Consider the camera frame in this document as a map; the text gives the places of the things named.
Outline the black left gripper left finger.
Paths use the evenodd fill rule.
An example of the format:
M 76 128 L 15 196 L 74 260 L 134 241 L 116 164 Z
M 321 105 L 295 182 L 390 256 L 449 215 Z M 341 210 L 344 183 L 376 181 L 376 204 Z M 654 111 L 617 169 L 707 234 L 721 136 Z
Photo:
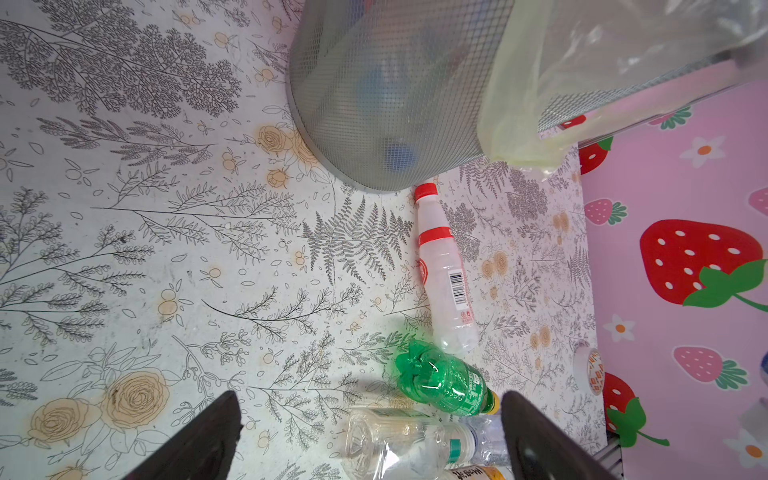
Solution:
M 125 479 L 226 479 L 242 428 L 238 397 L 226 391 Z

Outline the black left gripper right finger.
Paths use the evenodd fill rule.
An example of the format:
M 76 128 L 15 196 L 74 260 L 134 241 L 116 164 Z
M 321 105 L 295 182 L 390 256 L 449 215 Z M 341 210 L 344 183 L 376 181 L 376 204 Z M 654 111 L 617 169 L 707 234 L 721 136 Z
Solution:
M 520 393 L 503 395 L 501 421 L 515 479 L 614 479 Z

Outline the clear bottle blue cap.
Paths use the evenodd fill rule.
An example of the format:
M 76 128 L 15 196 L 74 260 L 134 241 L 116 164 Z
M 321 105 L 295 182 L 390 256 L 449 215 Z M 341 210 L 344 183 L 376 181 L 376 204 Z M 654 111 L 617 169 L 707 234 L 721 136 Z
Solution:
M 479 450 L 506 451 L 505 433 L 500 415 L 468 417 L 465 423 L 472 430 Z

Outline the clear bottle yellow label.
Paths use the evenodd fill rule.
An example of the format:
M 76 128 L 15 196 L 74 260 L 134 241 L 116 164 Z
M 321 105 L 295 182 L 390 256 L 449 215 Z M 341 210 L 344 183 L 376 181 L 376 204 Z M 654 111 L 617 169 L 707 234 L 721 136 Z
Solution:
M 351 479 L 437 479 L 476 453 L 470 428 L 407 409 L 355 408 L 342 466 Z

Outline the clear tea bottle front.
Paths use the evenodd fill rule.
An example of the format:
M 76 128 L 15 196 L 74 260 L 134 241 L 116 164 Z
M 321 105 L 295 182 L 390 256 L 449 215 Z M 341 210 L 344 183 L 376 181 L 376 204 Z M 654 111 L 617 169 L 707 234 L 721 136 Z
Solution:
M 465 466 L 443 471 L 438 480 L 510 480 L 513 476 L 494 466 Z

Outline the clear green bin liner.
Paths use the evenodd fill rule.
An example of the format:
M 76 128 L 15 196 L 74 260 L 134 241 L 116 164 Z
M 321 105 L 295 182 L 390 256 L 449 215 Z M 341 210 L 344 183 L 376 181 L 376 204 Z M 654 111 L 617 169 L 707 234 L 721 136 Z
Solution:
M 763 1 L 517 1 L 505 21 L 477 137 L 515 167 L 767 74 Z

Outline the silver mesh waste bin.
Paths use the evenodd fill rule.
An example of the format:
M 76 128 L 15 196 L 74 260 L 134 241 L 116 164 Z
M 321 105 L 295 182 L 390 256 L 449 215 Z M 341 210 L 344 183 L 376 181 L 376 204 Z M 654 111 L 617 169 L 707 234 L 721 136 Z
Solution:
M 477 121 L 515 2 L 307 2 L 287 97 L 310 151 L 380 192 L 486 158 Z

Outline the clear tape roll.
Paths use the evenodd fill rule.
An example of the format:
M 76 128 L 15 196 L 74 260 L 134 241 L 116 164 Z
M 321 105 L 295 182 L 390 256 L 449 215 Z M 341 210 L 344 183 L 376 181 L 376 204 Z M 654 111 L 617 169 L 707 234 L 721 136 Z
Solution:
M 580 390 L 594 396 L 602 394 L 605 368 L 600 352 L 590 346 L 580 346 L 573 356 L 573 377 Z

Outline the green Sprite bottle yellow cap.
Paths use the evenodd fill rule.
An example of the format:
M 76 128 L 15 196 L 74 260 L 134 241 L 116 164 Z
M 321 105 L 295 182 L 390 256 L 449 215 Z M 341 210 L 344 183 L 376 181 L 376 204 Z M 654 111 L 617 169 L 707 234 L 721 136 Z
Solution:
M 499 396 L 476 368 L 430 343 L 410 342 L 395 367 L 400 391 L 414 402 L 460 417 L 500 410 Z

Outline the white bottle red cap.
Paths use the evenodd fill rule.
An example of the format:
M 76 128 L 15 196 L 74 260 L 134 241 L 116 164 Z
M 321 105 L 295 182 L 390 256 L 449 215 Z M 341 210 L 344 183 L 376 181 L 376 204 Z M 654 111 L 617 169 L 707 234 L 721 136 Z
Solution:
M 479 333 L 461 253 L 437 186 L 417 186 L 414 200 L 419 268 L 430 304 L 432 338 L 443 351 L 463 356 L 478 345 Z

